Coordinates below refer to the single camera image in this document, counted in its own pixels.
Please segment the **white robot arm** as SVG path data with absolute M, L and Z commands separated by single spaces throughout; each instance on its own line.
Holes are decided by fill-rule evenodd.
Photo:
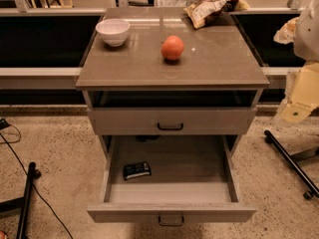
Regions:
M 273 40 L 292 43 L 294 54 L 305 61 L 298 72 L 287 74 L 285 98 L 275 116 L 283 124 L 300 123 L 319 108 L 319 0 L 286 22 Z

